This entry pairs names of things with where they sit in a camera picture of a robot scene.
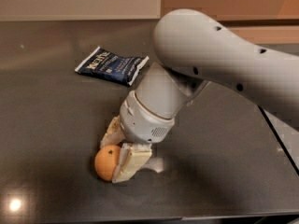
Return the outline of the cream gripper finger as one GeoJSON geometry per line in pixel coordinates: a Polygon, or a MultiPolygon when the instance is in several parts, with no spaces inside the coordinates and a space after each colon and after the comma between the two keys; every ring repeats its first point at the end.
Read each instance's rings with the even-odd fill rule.
{"type": "Polygon", "coordinates": [[[121,130],[121,119],[119,116],[114,117],[109,123],[107,131],[103,136],[100,147],[105,147],[108,145],[117,145],[125,139],[125,136],[121,130]]]}
{"type": "Polygon", "coordinates": [[[150,159],[151,155],[151,144],[123,143],[112,182],[128,181],[150,159]]]}

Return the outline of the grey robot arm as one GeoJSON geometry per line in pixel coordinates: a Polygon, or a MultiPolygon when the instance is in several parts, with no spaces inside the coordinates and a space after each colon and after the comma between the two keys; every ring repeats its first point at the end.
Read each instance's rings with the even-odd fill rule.
{"type": "Polygon", "coordinates": [[[207,15],[190,9],[157,23],[158,58],[130,91],[102,145],[120,145],[115,183],[129,180],[162,142],[179,110],[210,82],[251,100],[293,128],[299,125],[299,57],[252,44],[207,15]]]}

